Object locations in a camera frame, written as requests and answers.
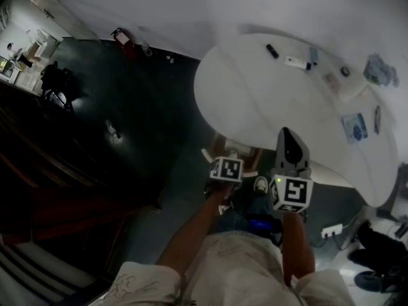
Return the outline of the white tube black cap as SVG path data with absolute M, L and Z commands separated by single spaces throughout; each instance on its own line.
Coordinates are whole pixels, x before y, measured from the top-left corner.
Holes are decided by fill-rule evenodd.
M 289 55 L 285 57 L 285 64 L 288 66 L 292 66 L 307 71 L 311 70 L 312 67 L 311 63 Z

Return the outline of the dark wooden staircase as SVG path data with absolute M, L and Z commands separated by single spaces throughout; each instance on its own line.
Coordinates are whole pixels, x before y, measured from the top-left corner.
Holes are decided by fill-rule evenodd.
M 112 282 L 106 269 L 127 218 L 161 194 L 102 169 L 55 114 L 0 80 L 0 306 L 95 300 Z

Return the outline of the person's right forearm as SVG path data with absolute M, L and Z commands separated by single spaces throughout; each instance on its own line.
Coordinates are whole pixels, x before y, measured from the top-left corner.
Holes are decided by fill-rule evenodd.
M 283 215 L 282 268 L 284 281 L 291 285 L 292 277 L 301 279 L 316 271 L 312 246 L 300 214 Z

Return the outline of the black backpack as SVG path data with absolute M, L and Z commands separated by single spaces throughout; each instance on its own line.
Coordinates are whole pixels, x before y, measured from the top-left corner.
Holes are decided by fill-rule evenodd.
M 41 98 L 47 103 L 57 103 L 73 113 L 73 101 L 79 97 L 78 82 L 67 68 L 61 69 L 57 61 L 47 65 L 41 72 Z

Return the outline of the white oval table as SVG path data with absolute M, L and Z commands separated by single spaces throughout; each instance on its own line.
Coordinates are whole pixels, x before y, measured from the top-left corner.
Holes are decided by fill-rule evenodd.
M 344 83 L 341 60 L 319 51 L 318 65 L 307 71 L 286 65 L 287 55 L 309 61 L 309 45 L 272 34 L 245 34 L 212 48 L 194 78 L 203 118 L 226 138 L 268 150 L 276 148 L 281 128 L 293 130 L 310 150 L 315 182 L 352 187 L 368 205 L 380 207 L 397 180 L 398 152 L 386 113 L 380 133 L 374 132 L 379 97 L 367 85 L 343 102 L 323 79 L 334 73 Z M 356 113 L 363 115 L 368 138 L 351 145 L 342 118 Z

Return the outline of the white vase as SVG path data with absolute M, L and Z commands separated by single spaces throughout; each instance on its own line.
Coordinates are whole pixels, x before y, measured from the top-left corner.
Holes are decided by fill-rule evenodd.
M 366 88 L 367 84 L 365 82 L 345 84 L 339 89 L 337 96 L 341 101 L 348 102 L 351 99 L 359 96 L 362 92 L 365 91 Z

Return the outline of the black device blue screen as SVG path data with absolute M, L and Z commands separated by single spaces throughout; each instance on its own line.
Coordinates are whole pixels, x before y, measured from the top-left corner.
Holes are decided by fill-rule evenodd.
M 264 234 L 282 233 L 282 221 L 270 214 L 247 214 L 245 218 L 250 227 L 257 232 Z

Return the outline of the white power strip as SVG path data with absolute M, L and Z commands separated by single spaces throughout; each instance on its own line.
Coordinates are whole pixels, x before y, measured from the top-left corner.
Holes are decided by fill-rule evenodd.
M 330 238 L 332 236 L 340 235 L 343 231 L 343 224 L 336 224 L 333 226 L 327 226 L 321 230 L 321 237 L 323 239 Z

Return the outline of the small pink box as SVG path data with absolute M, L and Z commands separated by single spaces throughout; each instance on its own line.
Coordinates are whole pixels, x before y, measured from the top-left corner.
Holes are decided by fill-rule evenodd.
M 327 73 L 323 76 L 327 86 L 336 94 L 338 93 L 341 84 L 334 73 Z

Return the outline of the blue white packet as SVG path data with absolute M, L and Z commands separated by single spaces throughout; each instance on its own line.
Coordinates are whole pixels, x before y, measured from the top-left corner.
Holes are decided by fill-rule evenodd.
M 342 125 L 349 144 L 352 145 L 368 138 L 367 127 L 361 113 L 344 116 Z

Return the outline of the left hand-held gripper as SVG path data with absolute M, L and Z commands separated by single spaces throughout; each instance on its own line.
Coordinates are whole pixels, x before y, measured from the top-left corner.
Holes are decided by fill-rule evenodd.
M 207 187 L 214 187 L 216 183 L 227 182 L 233 184 L 237 190 L 242 185 L 244 160 L 235 157 L 215 157 L 209 161 Z

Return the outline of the grey door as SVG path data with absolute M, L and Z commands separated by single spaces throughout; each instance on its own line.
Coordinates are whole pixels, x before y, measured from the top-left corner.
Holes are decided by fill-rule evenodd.
M 50 18 L 73 38 L 77 40 L 99 41 L 98 36 L 91 31 L 83 22 L 79 21 L 58 0 L 29 0 L 41 12 Z

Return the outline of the grey shelf unit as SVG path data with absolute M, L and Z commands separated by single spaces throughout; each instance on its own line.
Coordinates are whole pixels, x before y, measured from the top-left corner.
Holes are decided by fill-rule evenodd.
M 377 216 L 396 223 L 408 222 L 408 164 L 398 167 L 397 180 L 390 197 L 377 209 Z

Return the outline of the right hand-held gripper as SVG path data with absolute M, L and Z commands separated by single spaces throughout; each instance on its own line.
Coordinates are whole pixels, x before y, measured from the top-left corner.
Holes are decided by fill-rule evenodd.
M 287 168 L 288 163 L 295 168 L 308 168 L 310 152 L 305 142 L 291 129 L 283 127 L 278 134 L 276 146 L 276 164 L 278 168 Z M 270 171 L 269 190 L 273 209 L 280 212 L 300 213 L 310 205 L 314 182 L 310 178 L 311 170 L 304 169 L 299 175 L 278 174 Z

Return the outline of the person's beige shirt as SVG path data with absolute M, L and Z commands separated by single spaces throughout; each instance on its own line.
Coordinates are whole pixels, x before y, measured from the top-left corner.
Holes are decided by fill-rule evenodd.
M 210 235 L 185 277 L 125 262 L 101 306 L 354 306 L 338 271 L 314 272 L 290 288 L 281 259 L 265 238 L 243 231 Z

